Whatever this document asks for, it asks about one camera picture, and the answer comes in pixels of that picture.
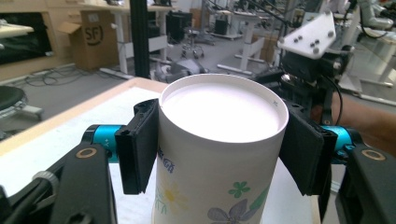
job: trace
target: cable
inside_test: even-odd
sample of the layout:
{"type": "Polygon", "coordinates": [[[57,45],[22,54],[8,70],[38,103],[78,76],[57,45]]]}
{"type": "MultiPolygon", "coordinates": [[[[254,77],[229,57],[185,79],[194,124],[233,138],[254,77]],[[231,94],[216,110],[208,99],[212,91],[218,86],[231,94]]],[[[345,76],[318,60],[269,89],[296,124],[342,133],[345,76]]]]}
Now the cable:
{"type": "Polygon", "coordinates": [[[289,10],[285,11],[283,14],[293,11],[294,9],[301,8],[303,6],[302,3],[299,3],[297,6],[290,8],[289,10]]]}
{"type": "Polygon", "coordinates": [[[338,88],[338,86],[329,77],[327,77],[327,76],[323,76],[323,77],[325,77],[334,86],[335,90],[338,93],[338,96],[340,97],[340,111],[339,111],[339,114],[338,114],[337,121],[335,122],[335,125],[337,126],[337,125],[340,124],[340,120],[341,120],[341,117],[342,117],[342,114],[343,114],[343,108],[344,108],[343,96],[342,96],[341,91],[338,88]]]}
{"type": "Polygon", "coordinates": [[[35,205],[36,201],[50,189],[50,182],[42,180],[37,187],[26,196],[21,203],[14,208],[13,213],[7,218],[4,224],[19,224],[24,221],[24,218],[30,213],[30,210],[35,205]]]}
{"type": "Polygon", "coordinates": [[[46,73],[42,76],[36,77],[26,77],[23,79],[23,84],[27,84],[33,87],[44,87],[44,86],[62,86],[66,84],[73,83],[79,80],[82,77],[94,76],[97,75],[102,78],[114,78],[121,79],[120,77],[114,77],[111,75],[107,75],[102,71],[97,71],[94,73],[89,73],[83,70],[80,70],[76,67],[70,68],[57,68],[47,70],[46,73]]]}
{"type": "Polygon", "coordinates": [[[364,29],[363,15],[362,15],[362,14],[363,14],[363,13],[362,13],[362,11],[361,11],[361,30],[363,31],[363,33],[364,33],[367,37],[370,37],[370,38],[372,38],[372,39],[378,39],[378,38],[384,37],[384,36],[386,36],[386,35],[388,34],[388,32],[385,32],[384,34],[379,35],[379,36],[373,36],[373,35],[367,34],[366,30],[364,29]]]}
{"type": "Polygon", "coordinates": [[[210,1],[210,0],[206,0],[206,1],[208,1],[208,2],[211,3],[211,4],[213,4],[215,7],[219,8],[220,10],[227,10],[225,7],[221,7],[221,6],[219,6],[218,4],[216,4],[216,3],[214,3],[214,2],[212,2],[212,1],[210,1]]]}

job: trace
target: floral print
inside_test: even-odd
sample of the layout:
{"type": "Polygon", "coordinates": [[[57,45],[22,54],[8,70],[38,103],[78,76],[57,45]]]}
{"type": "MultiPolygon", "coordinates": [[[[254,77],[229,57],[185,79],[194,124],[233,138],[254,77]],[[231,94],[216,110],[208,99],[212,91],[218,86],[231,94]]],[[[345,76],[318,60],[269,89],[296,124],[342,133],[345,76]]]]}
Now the floral print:
{"type": "Polygon", "coordinates": [[[155,196],[155,205],[162,214],[168,212],[168,208],[172,214],[176,215],[180,210],[187,210],[187,198],[183,196],[175,181],[169,180],[168,175],[163,172],[161,182],[157,184],[155,196]]]}
{"type": "Polygon", "coordinates": [[[211,208],[207,216],[215,221],[212,224],[240,224],[240,221],[247,221],[256,214],[259,208],[247,211],[248,199],[236,203],[228,213],[220,208],[211,208]]]}
{"type": "Polygon", "coordinates": [[[230,190],[228,190],[228,193],[229,193],[229,194],[233,194],[233,196],[234,196],[235,198],[240,198],[240,197],[242,196],[242,193],[243,193],[243,192],[248,192],[248,191],[250,191],[250,188],[245,187],[245,185],[246,185],[247,183],[248,183],[248,182],[246,182],[246,181],[241,182],[241,183],[239,183],[239,182],[233,183],[233,187],[234,187],[235,189],[230,189],[230,190]]]}

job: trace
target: desk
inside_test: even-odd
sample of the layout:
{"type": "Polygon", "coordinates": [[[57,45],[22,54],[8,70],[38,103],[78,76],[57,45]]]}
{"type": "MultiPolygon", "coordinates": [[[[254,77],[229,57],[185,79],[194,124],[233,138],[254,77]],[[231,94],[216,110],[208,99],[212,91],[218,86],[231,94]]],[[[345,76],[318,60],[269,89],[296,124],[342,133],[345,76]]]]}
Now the desk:
{"type": "Polygon", "coordinates": [[[388,82],[387,79],[392,74],[394,69],[396,68],[396,57],[395,57],[395,50],[396,50],[396,33],[395,32],[386,32],[380,30],[373,30],[368,27],[364,28],[364,31],[371,36],[382,36],[377,39],[375,43],[374,50],[372,52],[372,57],[370,58],[370,62],[381,61],[381,64],[384,64],[384,68],[382,73],[379,76],[378,80],[370,79],[370,78],[361,78],[358,75],[351,75],[346,72],[342,77],[340,82],[338,83],[341,88],[344,90],[354,91],[357,93],[357,96],[363,100],[369,100],[385,105],[393,105],[396,106],[396,102],[366,95],[362,93],[361,82],[371,83],[383,87],[392,88],[393,83],[388,82]]]}
{"type": "MultiPolygon", "coordinates": [[[[126,124],[133,106],[157,98],[166,85],[136,77],[0,143],[0,184],[12,195],[32,176],[76,146],[92,124],[126,124]]],[[[145,194],[123,195],[120,169],[110,164],[119,223],[150,224],[155,199],[154,167],[145,194]]],[[[281,161],[269,190],[263,223],[320,223],[317,197],[303,197],[281,161]]]]}
{"type": "Polygon", "coordinates": [[[239,34],[239,27],[241,21],[235,20],[233,18],[233,13],[229,10],[217,10],[215,12],[216,16],[227,16],[227,21],[230,23],[227,25],[227,31],[225,35],[218,35],[216,33],[212,33],[213,36],[229,38],[230,40],[234,40],[236,38],[242,37],[239,34]]]}
{"type": "Polygon", "coordinates": [[[252,72],[247,70],[248,60],[254,61],[256,63],[264,63],[264,60],[260,59],[260,53],[262,51],[262,46],[264,45],[264,38],[260,37],[254,43],[251,42],[251,38],[253,37],[254,25],[258,22],[261,22],[262,18],[256,15],[233,14],[233,19],[236,19],[237,21],[247,22],[247,31],[244,37],[244,47],[242,55],[235,55],[235,57],[241,58],[241,63],[239,65],[239,68],[223,64],[218,64],[218,68],[243,73],[246,75],[252,75],[252,72]]]}
{"type": "MultiPolygon", "coordinates": [[[[110,6],[106,1],[96,1],[96,3],[81,3],[85,7],[94,7],[104,10],[110,10],[110,12],[114,15],[115,23],[117,25],[117,43],[119,50],[119,60],[120,60],[120,70],[122,74],[117,74],[114,71],[109,69],[101,69],[104,72],[118,75],[120,77],[130,78],[128,75],[128,67],[127,67],[127,59],[134,57],[134,45],[130,42],[126,42],[128,40],[124,39],[124,31],[122,28],[122,15],[130,14],[129,1],[125,1],[125,5],[123,6],[110,6]]],[[[152,52],[154,50],[161,51],[160,62],[168,63],[166,60],[166,48],[168,46],[168,39],[166,36],[166,13],[168,11],[173,10],[172,7],[157,7],[157,6],[148,6],[148,11],[150,12],[158,12],[159,21],[160,21],[160,36],[153,37],[148,40],[149,51],[152,52]]]]}

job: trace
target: blue gripper joint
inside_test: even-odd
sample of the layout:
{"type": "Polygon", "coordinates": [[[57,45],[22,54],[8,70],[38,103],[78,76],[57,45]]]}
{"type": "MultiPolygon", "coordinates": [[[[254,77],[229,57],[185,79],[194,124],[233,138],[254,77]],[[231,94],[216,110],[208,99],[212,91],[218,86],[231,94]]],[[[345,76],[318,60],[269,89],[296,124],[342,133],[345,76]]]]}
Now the blue gripper joint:
{"type": "Polygon", "coordinates": [[[349,132],[341,126],[322,126],[322,128],[337,134],[337,142],[335,143],[335,151],[345,150],[345,146],[353,146],[349,132]]]}
{"type": "Polygon", "coordinates": [[[100,144],[106,150],[108,162],[119,162],[115,134],[120,128],[121,125],[100,125],[93,136],[92,142],[100,144]]]}

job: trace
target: black pole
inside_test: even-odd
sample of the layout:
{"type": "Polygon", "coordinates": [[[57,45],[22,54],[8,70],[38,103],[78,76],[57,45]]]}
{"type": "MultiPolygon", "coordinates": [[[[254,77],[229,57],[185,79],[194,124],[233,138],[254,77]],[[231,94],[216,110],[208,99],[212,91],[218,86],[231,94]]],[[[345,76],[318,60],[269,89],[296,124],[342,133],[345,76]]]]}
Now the black pole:
{"type": "Polygon", "coordinates": [[[149,75],[149,28],[147,0],[130,0],[131,31],[134,42],[134,75],[149,75]]]}

